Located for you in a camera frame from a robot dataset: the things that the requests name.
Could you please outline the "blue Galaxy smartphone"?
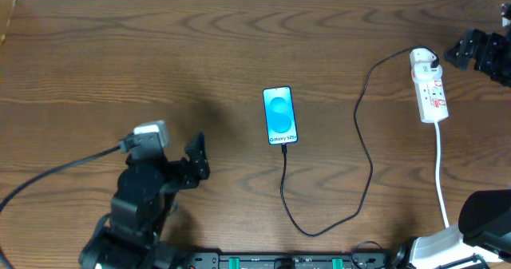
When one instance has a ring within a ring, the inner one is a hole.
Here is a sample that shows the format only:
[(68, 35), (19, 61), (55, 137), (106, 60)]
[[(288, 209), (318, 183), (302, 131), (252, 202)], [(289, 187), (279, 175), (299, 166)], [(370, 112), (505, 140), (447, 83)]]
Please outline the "blue Galaxy smartphone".
[(299, 139), (289, 86), (263, 90), (263, 106), (270, 145), (292, 144)]

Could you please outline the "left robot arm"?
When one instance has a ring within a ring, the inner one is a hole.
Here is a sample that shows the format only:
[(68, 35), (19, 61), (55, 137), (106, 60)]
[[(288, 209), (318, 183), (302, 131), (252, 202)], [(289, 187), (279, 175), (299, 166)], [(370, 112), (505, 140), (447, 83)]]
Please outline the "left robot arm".
[(130, 134), (120, 140), (127, 168), (117, 180), (111, 212), (97, 222), (79, 256), (82, 268), (180, 268), (186, 254), (160, 241), (165, 220), (180, 190), (197, 188), (210, 175), (204, 134), (184, 148), (188, 155), (169, 161), (158, 133)]

